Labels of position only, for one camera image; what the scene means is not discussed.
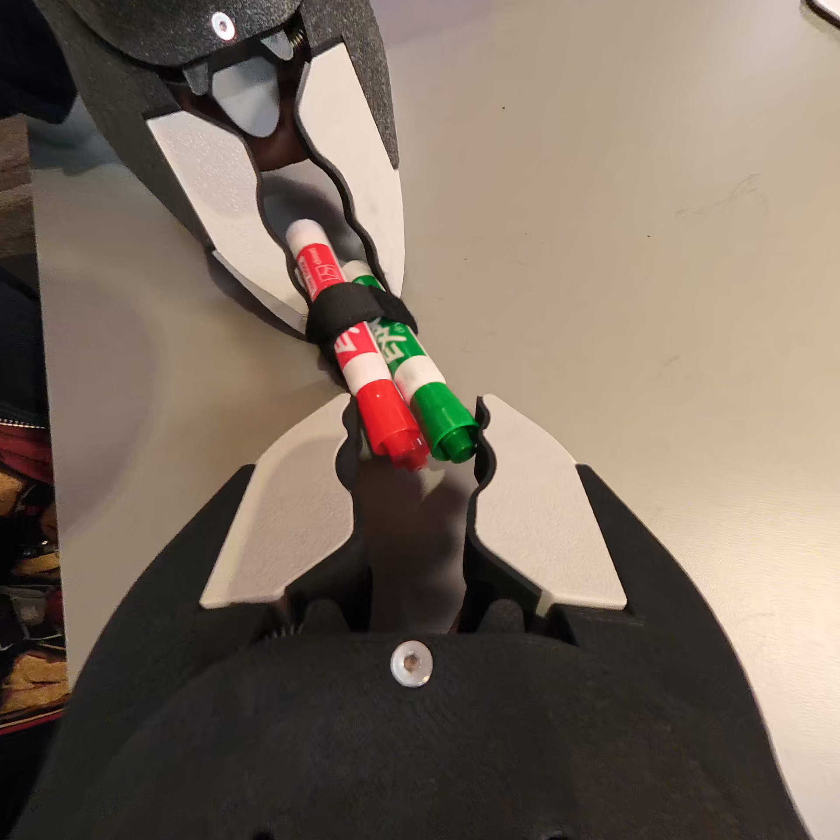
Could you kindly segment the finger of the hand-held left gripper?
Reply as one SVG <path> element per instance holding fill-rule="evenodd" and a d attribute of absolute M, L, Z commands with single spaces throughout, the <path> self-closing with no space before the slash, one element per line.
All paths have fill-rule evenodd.
<path fill-rule="evenodd" d="M 403 287 L 406 239 L 401 176 L 386 151 L 344 42 L 303 68 L 296 122 L 311 158 L 335 185 L 346 224 L 387 287 Z"/>
<path fill-rule="evenodd" d="M 209 237 L 213 256 L 303 336 L 308 302 L 293 281 L 287 250 L 264 218 L 261 178 L 245 141 L 187 111 L 147 119 L 146 126 Z"/>

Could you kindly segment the green marker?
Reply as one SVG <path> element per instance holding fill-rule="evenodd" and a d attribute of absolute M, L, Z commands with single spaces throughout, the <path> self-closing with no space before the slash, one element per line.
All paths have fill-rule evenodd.
<path fill-rule="evenodd" d="M 456 464 L 471 459 L 477 423 L 413 328 L 393 318 L 375 318 L 365 328 L 346 331 L 334 349 L 359 408 L 373 405 L 376 385 L 386 392 L 399 391 L 431 456 Z"/>

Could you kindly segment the person's left forearm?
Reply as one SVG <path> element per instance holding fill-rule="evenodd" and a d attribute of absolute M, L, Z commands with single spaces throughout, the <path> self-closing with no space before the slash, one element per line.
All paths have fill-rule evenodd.
<path fill-rule="evenodd" d="M 1 2 L 1 118 L 57 125 L 77 99 L 65 57 L 32 1 Z"/>

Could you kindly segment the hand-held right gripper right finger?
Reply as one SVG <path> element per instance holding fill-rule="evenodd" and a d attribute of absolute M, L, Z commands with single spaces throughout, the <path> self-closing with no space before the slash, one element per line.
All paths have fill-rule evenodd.
<path fill-rule="evenodd" d="M 528 615 L 555 606 L 624 611 L 627 595 L 574 457 L 496 395 L 478 398 L 476 419 L 468 588 L 516 601 Z"/>

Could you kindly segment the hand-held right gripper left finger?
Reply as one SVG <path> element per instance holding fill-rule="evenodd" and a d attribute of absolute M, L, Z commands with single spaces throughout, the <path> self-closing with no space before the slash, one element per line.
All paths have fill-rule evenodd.
<path fill-rule="evenodd" d="M 258 459 L 203 593 L 207 610 L 330 599 L 366 612 L 369 566 L 353 492 L 361 460 L 355 400 L 341 394 Z"/>

